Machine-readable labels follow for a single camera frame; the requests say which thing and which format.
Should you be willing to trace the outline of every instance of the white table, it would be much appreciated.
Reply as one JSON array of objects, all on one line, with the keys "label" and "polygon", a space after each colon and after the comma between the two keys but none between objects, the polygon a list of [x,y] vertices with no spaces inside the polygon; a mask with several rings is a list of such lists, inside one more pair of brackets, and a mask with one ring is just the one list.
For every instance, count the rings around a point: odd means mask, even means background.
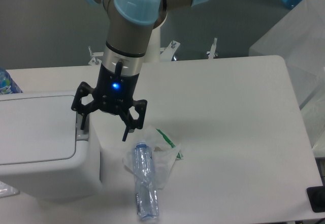
[{"label": "white table", "polygon": [[[9,71],[25,91],[95,86],[99,67]],[[306,188],[321,185],[282,58],[144,64],[135,99],[147,99],[146,125],[182,144],[158,192],[160,223],[262,223],[325,217]],[[0,199],[1,223],[136,223],[134,179],[122,156],[123,122],[92,117],[103,147],[105,193],[48,202],[26,194]]]}]

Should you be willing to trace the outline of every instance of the metal bracket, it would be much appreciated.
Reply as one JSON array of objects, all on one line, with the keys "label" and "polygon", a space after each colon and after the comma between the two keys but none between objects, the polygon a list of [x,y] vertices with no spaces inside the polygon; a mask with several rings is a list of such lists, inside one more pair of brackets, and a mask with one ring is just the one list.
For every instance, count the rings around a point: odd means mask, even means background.
[{"label": "metal bracket", "polygon": [[177,49],[179,48],[180,45],[181,45],[180,43],[173,40],[168,45],[168,47],[161,48],[160,51],[162,53],[160,54],[160,61],[172,61],[172,60],[174,60],[175,52],[177,51]]},{"label": "metal bracket", "polygon": [[100,65],[103,59],[103,52],[92,52],[91,47],[88,46],[88,51],[90,55],[90,61],[88,62],[89,65]]}]

